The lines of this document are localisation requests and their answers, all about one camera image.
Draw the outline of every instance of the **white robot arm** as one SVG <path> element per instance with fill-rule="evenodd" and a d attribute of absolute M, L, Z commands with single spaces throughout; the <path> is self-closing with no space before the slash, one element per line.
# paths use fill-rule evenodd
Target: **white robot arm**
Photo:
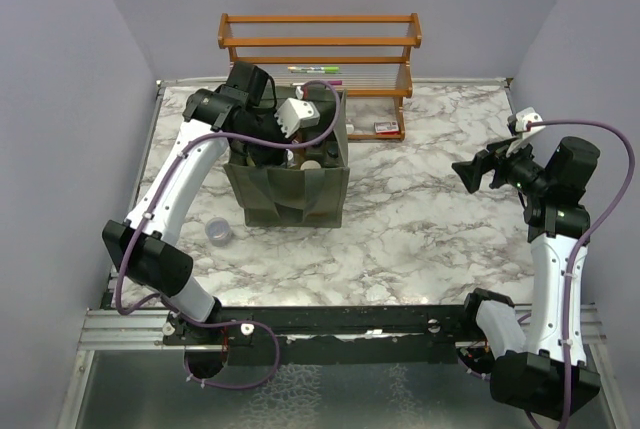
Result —
<path fill-rule="evenodd" d="M 149 201 L 158 192 L 161 181 L 173 161 L 179 157 L 182 149 L 189 142 L 210 133 L 210 125 L 195 119 L 181 124 L 176 142 L 158 176 L 142 200 L 126 217 L 131 229 L 137 229 L 145 219 Z M 189 157 L 182 161 L 162 191 L 153 218 L 145 225 L 144 234 L 147 236 L 156 234 L 160 241 L 170 246 L 176 245 L 184 218 L 204 178 L 228 146 L 224 138 L 210 139 L 200 144 Z M 200 286 L 193 275 L 189 276 L 182 287 L 172 289 L 171 292 L 174 294 L 167 296 L 171 305 L 199 322 L 207 319 L 215 304 L 214 297 Z"/>
<path fill-rule="evenodd" d="M 559 419 L 565 362 L 571 365 L 575 379 L 572 412 L 595 397 L 600 388 L 598 374 L 587 370 L 580 330 L 580 283 L 586 245 L 577 250 L 573 270 L 567 271 L 570 254 L 590 226 L 589 214 L 579 201 L 600 151 L 583 139 L 565 137 L 543 168 L 534 162 L 532 147 L 525 142 L 533 134 L 527 128 L 531 122 L 542 122 L 531 108 L 512 116 L 512 139 L 489 144 L 473 161 L 452 166 L 471 193 L 478 190 L 483 174 L 494 171 L 491 188 L 510 184 L 524 196 L 524 220 L 529 226 L 535 271 L 528 334 L 525 336 L 513 302 L 506 296 L 477 289 L 467 297 L 465 310 L 485 334 L 495 358 L 492 397 Z M 569 334 L 566 340 L 565 324 Z"/>

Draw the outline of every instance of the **wooden shelf rack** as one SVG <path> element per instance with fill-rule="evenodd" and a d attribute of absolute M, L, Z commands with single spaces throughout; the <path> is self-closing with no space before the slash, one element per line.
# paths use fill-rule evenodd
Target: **wooden shelf rack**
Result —
<path fill-rule="evenodd" d="M 269 26 L 272 29 L 270 32 L 278 34 L 277 36 L 272 34 L 257 37 L 234 36 L 234 29 L 240 27 L 260 32 L 260 29 Z M 406 32 L 403 35 L 391 35 L 390 28 L 393 30 L 403 28 Z M 314 30 L 323 35 L 306 36 L 305 33 L 314 32 Z M 337 32 L 339 35 L 325 35 L 330 32 Z M 366 35 L 367 32 L 383 35 Z M 230 16 L 222 14 L 218 30 L 218 45 L 221 49 L 229 51 L 231 64 L 236 61 L 246 61 L 261 66 L 283 66 L 280 73 L 278 68 L 267 69 L 278 84 L 304 82 L 314 77 L 321 77 L 341 80 L 350 97 L 392 98 L 400 133 L 351 134 L 349 135 L 351 140 L 404 140 L 403 99 L 411 97 L 413 91 L 410 70 L 411 49 L 419 48 L 421 42 L 422 31 L 416 13 L 381 16 Z M 397 52 L 397 54 L 390 55 L 390 52 Z M 341 67 L 339 74 L 315 76 L 292 74 L 287 69 L 292 65 L 346 67 L 344 71 Z"/>

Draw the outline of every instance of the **marble countertop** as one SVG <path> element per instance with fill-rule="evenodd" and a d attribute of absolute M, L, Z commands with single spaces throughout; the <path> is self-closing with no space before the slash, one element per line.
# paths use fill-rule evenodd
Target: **marble countertop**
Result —
<path fill-rule="evenodd" d="M 140 197 L 171 149 L 187 97 L 168 87 Z M 348 100 L 357 127 L 390 120 L 391 101 Z M 349 144 L 351 176 L 341 229 L 248 228 L 219 160 L 206 177 L 178 247 L 224 305 L 461 303 L 476 287 L 531 302 L 533 273 L 515 191 L 467 194 L 451 163 L 509 136 L 500 86 L 416 85 L 405 101 L 404 142 Z M 213 247 L 205 223 L 224 217 L 233 240 Z M 145 289 L 127 281 L 125 304 Z"/>

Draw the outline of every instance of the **pen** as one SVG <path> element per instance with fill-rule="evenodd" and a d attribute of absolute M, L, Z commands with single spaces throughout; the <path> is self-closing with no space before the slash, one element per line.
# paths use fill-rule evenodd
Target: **pen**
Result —
<path fill-rule="evenodd" d="M 290 66 L 289 72 L 297 74 L 337 74 L 340 72 L 338 66 L 316 66 L 316 67 L 297 67 Z"/>

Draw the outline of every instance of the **purple cable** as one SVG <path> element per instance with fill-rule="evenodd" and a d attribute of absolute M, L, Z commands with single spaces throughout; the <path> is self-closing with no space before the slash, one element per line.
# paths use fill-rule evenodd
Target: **purple cable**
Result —
<path fill-rule="evenodd" d="M 331 91 L 331 93 L 333 94 L 334 98 L 335 98 L 335 102 L 336 102 L 336 110 L 333 116 L 333 120 L 331 121 L 331 124 L 329 124 L 329 127 L 327 127 L 327 129 L 320 134 L 318 137 L 315 137 L 313 139 L 311 139 L 310 141 L 307 142 L 303 142 L 300 144 L 281 144 L 281 143 L 277 143 L 277 142 L 271 142 L 271 141 L 265 141 L 262 139 L 257 139 L 255 137 L 251 137 L 251 136 L 245 136 L 244 134 L 236 134 L 236 133 L 232 133 L 232 132 L 213 132 L 211 134 L 205 134 L 204 136 L 200 136 L 196 139 L 194 139 L 193 141 L 189 142 L 184 149 L 182 150 L 182 154 L 187 154 L 189 153 L 191 150 L 193 150 L 196 146 L 202 144 L 205 141 L 208 141 L 210 139 L 216 139 L 219 137 L 225 137 L 227 139 L 236 139 L 238 141 L 244 141 L 244 142 L 249 142 L 252 144 L 258 144 L 261 146 L 265 146 L 265 147 L 271 147 L 274 149 L 304 149 L 306 147 L 311 147 L 314 146 L 315 144 L 318 144 L 319 142 L 322 142 L 324 139 L 326 139 L 332 132 L 333 129 L 335 128 L 336 124 L 338 123 L 338 119 L 340 117 L 340 95 L 338 94 L 338 92 L 336 91 L 336 89 L 329 84 L 326 81 L 320 81 L 320 80 L 314 80 L 314 81 L 309 81 L 306 84 L 304 84 L 302 87 L 306 88 L 310 85 L 322 85 L 325 86 L 327 89 L 329 89 Z M 173 174 L 175 173 L 175 171 L 178 169 L 178 167 L 180 166 L 180 164 L 182 163 L 184 159 L 180 156 L 177 156 L 174 161 L 171 163 L 171 165 L 169 166 L 169 169 L 167 170 L 167 172 L 165 173 L 164 177 L 162 178 L 162 180 L 160 181 L 160 183 L 158 184 L 158 190 L 156 191 L 156 193 L 154 194 L 153 198 L 151 199 L 151 201 L 149 202 L 149 206 L 147 207 L 147 210 L 145 211 L 146 213 L 149 214 L 153 214 L 154 209 L 156 208 L 156 206 L 158 205 L 158 202 L 160 201 L 160 198 L 162 197 L 165 189 L 167 188 L 167 185 L 169 184 L 169 181 L 171 180 L 171 177 L 173 176 Z M 139 224 L 138 227 L 136 228 L 136 230 L 134 231 L 133 235 L 131 236 L 131 240 L 129 241 L 129 244 L 127 245 L 126 250 L 124 251 L 124 255 L 122 257 L 122 263 L 120 264 L 120 269 L 118 271 L 118 279 L 116 280 L 116 288 L 115 288 L 115 300 L 116 300 L 116 310 L 118 311 L 119 314 L 123 315 L 123 316 L 128 316 L 129 314 L 133 313 L 134 311 L 138 310 L 140 307 L 142 307 L 144 304 L 146 304 L 148 301 L 150 301 L 151 299 L 154 299 L 156 297 L 160 297 L 161 294 L 158 292 L 155 292 L 153 294 L 149 294 L 147 296 L 145 296 L 144 298 L 142 298 L 140 301 L 136 302 L 135 304 L 133 304 L 132 306 L 125 308 L 122 305 L 122 286 L 124 283 L 124 278 L 126 276 L 127 273 L 127 269 L 129 267 L 129 260 L 131 259 L 131 254 L 133 252 L 133 248 L 135 247 L 136 243 L 138 242 L 138 239 L 140 238 L 140 235 L 142 234 L 142 231 L 144 230 L 144 227 L 147 224 L 147 219 L 143 218 Z M 278 339 L 276 337 L 276 335 L 274 334 L 274 332 L 271 330 L 271 328 L 265 324 L 262 324 L 261 322 L 257 322 L 257 321 L 234 321 L 234 322 L 221 322 L 221 323 L 216 323 L 216 324 L 206 324 L 206 323 L 202 323 L 202 322 L 198 322 L 194 319 L 191 319 L 187 316 L 185 316 L 184 314 L 181 314 L 181 317 L 186 320 L 187 322 L 189 322 L 190 324 L 193 324 L 195 326 L 198 327 L 203 327 L 203 328 L 209 328 L 209 329 L 217 329 L 217 328 L 223 328 L 223 327 L 230 327 L 230 326 L 236 326 L 239 324 L 253 324 L 254 326 L 260 327 L 262 329 L 264 329 L 265 331 L 267 331 L 267 333 L 271 336 L 271 338 L 273 339 L 275 346 L 276 346 L 276 356 L 275 356 L 275 360 L 273 363 L 273 366 L 271 368 L 271 370 L 269 371 L 269 373 L 263 377 L 262 379 L 260 379 L 259 381 L 252 383 L 252 384 L 244 384 L 244 385 L 238 385 L 238 386 L 233 386 L 233 385 L 228 385 L 228 384 L 222 384 L 222 383 L 216 383 L 216 382 L 212 382 L 212 381 L 208 381 L 208 380 L 199 380 L 199 382 L 204 382 L 204 384 L 208 385 L 208 386 L 212 386 L 212 387 L 219 387 L 219 388 L 223 388 L 223 389 L 251 389 L 254 387 L 259 386 L 260 384 L 266 382 L 268 379 L 270 379 L 278 370 L 278 365 L 280 363 L 280 345 L 278 344 Z"/>
<path fill-rule="evenodd" d="M 469 366 L 467 366 L 464 361 L 462 359 L 460 359 L 458 357 L 458 364 L 460 364 L 462 367 L 464 367 L 465 371 L 467 372 L 467 374 L 469 374 L 470 376 L 475 377 L 476 379 L 482 379 L 483 381 L 486 382 L 490 382 L 491 381 L 491 375 L 490 374 L 480 374 L 477 371 L 474 371 L 473 369 L 471 369 Z"/>
<path fill-rule="evenodd" d="M 616 197 L 613 198 L 611 204 L 607 206 L 604 212 L 596 219 L 596 221 L 591 225 L 589 229 L 585 231 L 585 233 L 578 239 L 576 244 L 573 246 L 571 253 L 569 255 L 569 261 L 567 262 L 567 268 L 565 270 L 564 277 L 565 285 L 563 292 L 563 300 L 562 300 L 562 338 L 564 341 L 568 341 L 571 339 L 571 335 L 569 334 L 569 311 L 571 308 L 571 277 L 573 275 L 573 266 L 576 261 L 576 257 L 578 256 L 578 251 L 584 244 L 589 240 L 589 237 L 602 225 L 602 223 L 609 217 L 609 215 L 616 208 L 625 192 L 629 188 L 631 184 L 631 179 L 633 178 L 633 172 L 636 167 L 636 157 L 633 152 L 633 147 L 631 146 L 631 142 L 629 139 L 618 129 L 615 127 L 606 124 L 604 122 L 595 122 L 595 121 L 587 121 L 580 119 L 558 119 L 555 121 L 541 121 L 541 122 L 533 122 L 530 123 L 527 129 L 531 127 L 538 126 L 560 126 L 560 125 L 579 125 L 579 126 L 594 126 L 599 127 L 601 129 L 605 129 L 609 132 L 612 132 L 622 141 L 625 149 L 627 150 L 627 156 L 629 157 L 629 166 L 627 169 L 627 176 L 620 186 Z M 562 406 L 562 419 L 560 419 L 560 424 L 558 425 L 558 429 L 565 429 L 567 424 L 569 424 L 569 416 L 571 415 L 571 347 L 563 342 L 562 347 L 563 358 L 564 358 L 564 403 Z M 536 429 L 542 429 L 541 426 L 535 421 L 533 416 L 527 413 L 527 417 L 533 424 Z"/>

